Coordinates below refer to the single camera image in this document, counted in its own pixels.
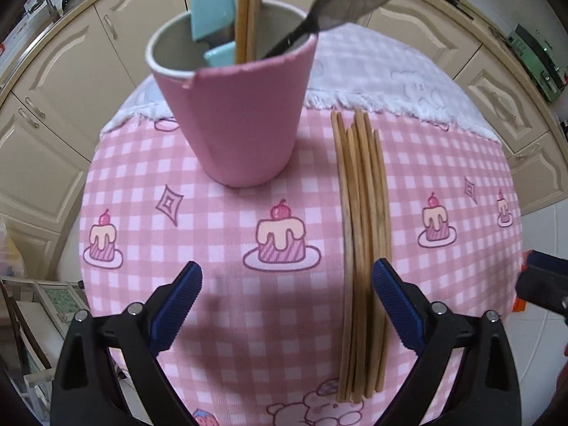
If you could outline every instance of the cup rim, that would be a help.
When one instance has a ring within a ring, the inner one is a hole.
[[[271,5],[271,6],[279,6],[280,8],[288,9],[289,11],[292,11],[292,12],[298,14],[299,16],[302,16],[303,18],[306,17],[306,13],[304,11],[302,11],[301,9],[296,8],[295,6],[292,6],[288,3],[285,3],[283,1],[262,0],[262,3],[268,4],[268,5]],[[166,30],[168,30],[172,25],[177,23],[180,19],[186,18],[187,15],[190,15],[190,14],[191,14],[191,10],[188,9],[187,11],[175,16],[174,18],[172,18],[168,22],[166,22],[157,31],[155,31],[154,35],[152,35],[150,37],[150,40],[148,41],[148,44],[146,45],[145,57],[146,57],[146,62],[150,66],[150,69],[152,70],[152,72],[158,73],[159,75],[163,75],[163,76],[166,76],[166,77],[169,77],[169,78],[177,78],[177,79],[181,79],[181,80],[193,78],[193,76],[195,75],[195,72],[196,72],[195,70],[175,70],[175,69],[168,69],[166,67],[162,67],[161,65],[159,65],[154,60],[154,56],[152,54],[155,43],[160,38],[160,36]],[[304,44],[302,44],[299,48],[297,48],[293,51],[289,51],[288,53],[282,54],[280,56],[276,56],[274,58],[258,59],[256,61],[253,61],[252,63],[246,63],[246,64],[249,64],[249,65],[250,64],[258,64],[258,63],[264,63],[264,64],[268,64],[268,65],[270,63],[280,64],[280,62],[285,61],[288,58],[297,56],[297,55],[301,54],[302,52],[309,50],[311,48],[311,45],[316,43],[316,42],[317,42],[317,35],[312,33],[312,34],[310,34],[308,40],[306,40],[306,42]],[[226,69],[226,67],[203,67],[203,69]]]

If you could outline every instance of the light blue utensil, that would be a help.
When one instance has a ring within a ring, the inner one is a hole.
[[[210,50],[203,56],[211,67],[235,63],[236,0],[191,0],[191,33]]]

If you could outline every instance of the spoon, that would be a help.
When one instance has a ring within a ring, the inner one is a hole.
[[[306,18],[293,31],[268,51],[263,59],[281,55],[300,37],[316,34],[339,27],[347,22],[355,22],[360,17],[374,11],[389,0],[315,0]]]

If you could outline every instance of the metal screw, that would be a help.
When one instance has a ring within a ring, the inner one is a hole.
[[[129,312],[130,315],[138,315],[140,312],[142,312],[142,309],[143,309],[142,303],[132,303],[127,308],[127,311]]]
[[[89,313],[84,309],[77,311],[77,313],[75,314],[75,320],[77,320],[78,322],[83,322],[87,317],[89,317]]]
[[[495,311],[487,311],[485,317],[487,317],[489,321],[493,323],[499,320],[499,314],[497,314]]]
[[[435,303],[432,303],[432,310],[438,315],[443,315],[448,311],[448,308],[444,303],[436,301]]]

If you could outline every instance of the tile floor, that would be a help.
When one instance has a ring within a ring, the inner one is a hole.
[[[522,221],[524,250],[535,249],[568,259],[568,199],[523,216]],[[58,266],[60,280],[81,279],[78,233],[79,225],[75,222]],[[507,319],[505,328],[521,384],[523,426],[530,426],[555,391],[556,377],[566,362],[563,352],[568,343],[568,327],[559,315],[528,304],[525,312]],[[147,418],[134,389],[125,385],[123,390],[133,414]]]

